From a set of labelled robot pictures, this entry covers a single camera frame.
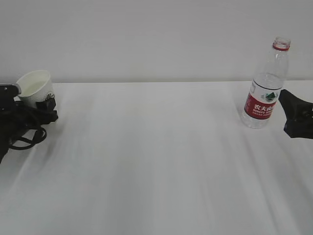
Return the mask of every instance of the white table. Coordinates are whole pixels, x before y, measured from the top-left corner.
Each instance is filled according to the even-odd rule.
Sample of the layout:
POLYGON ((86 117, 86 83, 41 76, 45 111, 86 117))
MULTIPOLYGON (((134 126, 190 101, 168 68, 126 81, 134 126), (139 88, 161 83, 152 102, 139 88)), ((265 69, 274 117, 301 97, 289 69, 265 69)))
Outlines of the white table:
MULTIPOLYGON (((250 82, 55 84, 60 119, 0 165, 1 235, 312 235, 313 140, 250 82)), ((313 81, 287 82, 313 102, 313 81)))

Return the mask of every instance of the paper cup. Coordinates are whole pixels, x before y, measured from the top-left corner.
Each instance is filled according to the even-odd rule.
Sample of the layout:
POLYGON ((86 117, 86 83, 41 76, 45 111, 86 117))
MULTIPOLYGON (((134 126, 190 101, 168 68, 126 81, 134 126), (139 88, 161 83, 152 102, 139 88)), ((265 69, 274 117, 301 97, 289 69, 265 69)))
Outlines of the paper cup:
POLYGON ((29 107, 36 108, 36 102, 42 102, 54 97, 51 76, 48 71, 30 72, 21 77, 17 84, 19 84, 22 91, 19 98, 29 107))

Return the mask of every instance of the plastic water bottle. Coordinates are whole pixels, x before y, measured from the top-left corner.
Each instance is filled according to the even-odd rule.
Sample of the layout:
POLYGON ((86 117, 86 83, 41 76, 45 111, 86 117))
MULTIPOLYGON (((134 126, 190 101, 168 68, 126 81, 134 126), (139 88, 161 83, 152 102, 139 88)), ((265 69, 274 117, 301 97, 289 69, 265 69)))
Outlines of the plastic water bottle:
POLYGON ((264 64, 260 65, 242 113, 243 123, 251 128, 262 128, 269 120, 286 80, 291 41, 277 37, 264 64))

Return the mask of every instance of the red bottle label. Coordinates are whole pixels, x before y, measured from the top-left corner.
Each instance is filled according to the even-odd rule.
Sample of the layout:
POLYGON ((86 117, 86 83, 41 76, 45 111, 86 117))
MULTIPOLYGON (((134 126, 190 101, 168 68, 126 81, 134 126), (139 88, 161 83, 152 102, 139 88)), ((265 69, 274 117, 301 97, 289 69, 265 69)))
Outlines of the red bottle label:
POLYGON ((253 81, 246 99, 245 112, 256 119, 268 119, 272 114, 280 90, 281 88, 267 89, 253 81))

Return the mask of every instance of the cup rim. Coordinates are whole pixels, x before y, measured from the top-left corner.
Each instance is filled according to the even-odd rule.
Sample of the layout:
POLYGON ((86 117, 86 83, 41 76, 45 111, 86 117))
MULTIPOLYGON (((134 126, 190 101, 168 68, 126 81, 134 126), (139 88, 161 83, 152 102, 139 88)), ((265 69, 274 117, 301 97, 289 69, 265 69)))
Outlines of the cup rim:
POLYGON ((23 75, 19 80, 17 80, 16 83, 17 83, 18 85, 20 85, 19 83, 20 83, 23 79, 25 79, 27 76, 29 76, 29 75, 31 75, 31 74, 33 74, 33 73, 37 73, 37 72, 47 72, 49 78, 47 79, 47 81, 45 81, 45 83, 44 83, 40 88, 38 88, 38 89, 37 89, 36 91, 34 91, 32 94, 26 95, 26 96, 20 94, 19 97, 22 97, 22 98, 31 97, 32 95, 34 95, 34 94, 36 94, 38 91, 40 91, 40 89, 41 89, 42 87, 44 87, 44 86, 49 82, 49 80, 51 79, 51 74, 50 74, 49 71, 47 71, 47 70, 35 70, 35 71, 31 71, 31 72, 29 72, 29 73, 23 75))

